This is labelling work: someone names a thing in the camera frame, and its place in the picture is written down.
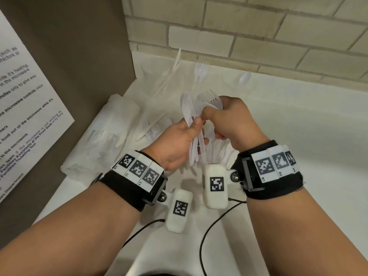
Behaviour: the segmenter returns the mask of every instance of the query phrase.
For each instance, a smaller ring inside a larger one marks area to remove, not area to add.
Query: paper sign
[[[73,121],[0,11],[0,202]]]

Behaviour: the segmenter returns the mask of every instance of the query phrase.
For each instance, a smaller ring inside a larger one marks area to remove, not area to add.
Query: wristband
[[[276,198],[303,187],[303,176],[288,147],[274,140],[239,153],[232,169],[238,171],[249,198]]]
[[[163,168],[149,155],[138,151],[126,153],[100,179],[140,212],[146,204],[154,205],[167,180]]]

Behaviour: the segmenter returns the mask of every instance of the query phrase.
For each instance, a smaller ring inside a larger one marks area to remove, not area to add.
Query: person's right hand
[[[241,99],[227,96],[221,96],[220,99],[224,105],[223,110],[206,106],[201,115],[202,120],[210,120],[214,124],[217,139],[230,139],[232,147],[239,152],[270,140],[261,131]]]

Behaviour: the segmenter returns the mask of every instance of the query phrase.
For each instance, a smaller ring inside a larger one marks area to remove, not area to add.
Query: forearm
[[[366,259],[305,188],[247,202],[271,275],[367,275]]]
[[[103,275],[140,212],[97,183],[0,251],[0,275]]]

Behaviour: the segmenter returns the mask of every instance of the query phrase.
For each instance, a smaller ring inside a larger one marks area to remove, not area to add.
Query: tile wall
[[[368,0],[122,0],[132,50],[368,91]]]

